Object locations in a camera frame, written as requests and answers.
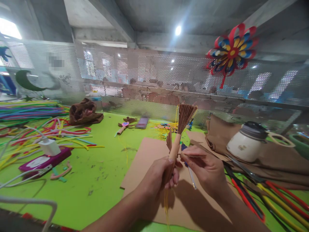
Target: window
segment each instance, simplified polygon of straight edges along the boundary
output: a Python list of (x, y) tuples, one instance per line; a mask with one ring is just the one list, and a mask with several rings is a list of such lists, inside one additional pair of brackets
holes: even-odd
[(265, 72), (265, 73), (261, 73), (258, 75), (257, 79), (255, 80), (253, 86), (251, 87), (250, 89), (250, 92), (249, 94), (252, 92), (252, 91), (257, 91), (257, 90), (261, 90), (264, 85), (266, 84), (268, 78), (271, 76), (271, 73), (270, 72)]
[(93, 57), (90, 51), (84, 51), (85, 56), (85, 64), (87, 67), (87, 74), (89, 77), (96, 77), (95, 69), (94, 69), (94, 63), (93, 63)]
[(0, 32), (3, 35), (8, 35), (17, 39), (22, 39), (22, 36), (20, 35), (16, 24), (3, 18), (0, 18)]
[(277, 100), (281, 96), (283, 91), (287, 88), (289, 83), (293, 80), (297, 72), (298, 72), (297, 70), (287, 71), (283, 76), (283, 78), (278, 83), (278, 85), (276, 86), (276, 88), (274, 89), (274, 91), (271, 93), (269, 98), (271, 100)]

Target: small broom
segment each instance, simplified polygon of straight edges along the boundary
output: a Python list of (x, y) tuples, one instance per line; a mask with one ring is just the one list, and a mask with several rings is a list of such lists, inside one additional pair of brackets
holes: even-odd
[[(181, 134), (183, 130), (185, 129), (186, 125), (189, 123), (190, 119), (192, 118), (196, 110), (197, 110), (196, 106), (192, 106), (189, 104), (180, 104), (179, 106), (178, 131), (177, 131), (174, 143), (172, 144), (172, 147), (170, 149), (170, 155), (169, 155), (169, 159), (173, 159), (174, 164), (173, 166), (171, 166), (170, 169), (166, 170), (166, 175), (163, 179), (164, 185), (171, 179), (173, 169), (175, 166), (175, 162), (176, 162), (176, 157), (179, 151)], [(169, 138), (167, 138), (167, 146), (170, 148), (171, 141), (172, 141), (171, 134), (169, 134), (168, 137)]]

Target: jar lid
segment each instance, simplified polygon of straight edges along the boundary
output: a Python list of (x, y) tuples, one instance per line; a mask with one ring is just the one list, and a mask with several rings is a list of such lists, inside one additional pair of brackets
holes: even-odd
[(256, 140), (264, 140), (268, 135), (264, 127), (253, 121), (247, 121), (239, 131), (243, 135)]

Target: green tabletop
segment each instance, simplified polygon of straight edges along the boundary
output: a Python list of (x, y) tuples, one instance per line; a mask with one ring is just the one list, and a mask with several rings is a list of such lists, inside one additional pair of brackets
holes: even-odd
[[(105, 148), (93, 148), (89, 151), (74, 149), (72, 155), (68, 158), (72, 165), (72, 170), (65, 176), (67, 182), (50, 180), (51, 173), (48, 173), (40, 179), (29, 181), (26, 184), (3, 188), (0, 190), (0, 194), (18, 198), (54, 200), (58, 203), (58, 209), (52, 222), (76, 230), (83, 229), (120, 201), (124, 190), (120, 189), (119, 186), (134, 159), (142, 139), (144, 137), (157, 139), (159, 136), (158, 132), (151, 128), (151, 125), (163, 121), (150, 120), (150, 124), (145, 130), (126, 129), (121, 136), (114, 137), (119, 129), (118, 123), (122, 123), (123, 118), (126, 116), (104, 113), (104, 119), (100, 124), (90, 126), (93, 137), (87, 138), (87, 140), (103, 145)], [(202, 132), (200, 128), (194, 126), (192, 131)], [(7, 140), (7, 138), (2, 138), (0, 143)], [(189, 144), (189, 138), (186, 133), (183, 134), (182, 141), (186, 145)], [(19, 175), (18, 167), (20, 165), (40, 155), (42, 154), (37, 153), (0, 171), (0, 182), (5, 183)], [(56, 169), (61, 173), (65, 166), (66, 160), (59, 164)], [(292, 192), (306, 203), (309, 203), (309, 192)], [(266, 225), (274, 232), (283, 231), (258, 197), (256, 197), (256, 200), (266, 215)], [(46, 220), (51, 212), (51, 207), (42, 205), (0, 204), (0, 208), (20, 214), (28, 212), (35, 218), (42, 220)], [(291, 221), (303, 228), (300, 223), (284, 210), (281, 209), (281, 211)], [(138, 221), (132, 228), (132, 231), (147, 232), (166, 230), (166, 225), (145, 221)], [(190, 231), (178, 226), (171, 226), (171, 230), (173, 232)]]

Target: bristle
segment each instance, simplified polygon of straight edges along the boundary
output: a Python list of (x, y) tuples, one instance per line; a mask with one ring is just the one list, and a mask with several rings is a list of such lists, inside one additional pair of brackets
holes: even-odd
[(180, 104), (179, 106), (179, 121), (178, 121), (178, 134), (182, 134), (186, 125), (189, 123), (194, 112), (197, 110), (196, 106), (189, 104)]
[(170, 150), (171, 152), (171, 149), (172, 149), (172, 129), (170, 129), (170, 132), (168, 133), (167, 135), (167, 138), (166, 138), (166, 145), (168, 147), (168, 149)]

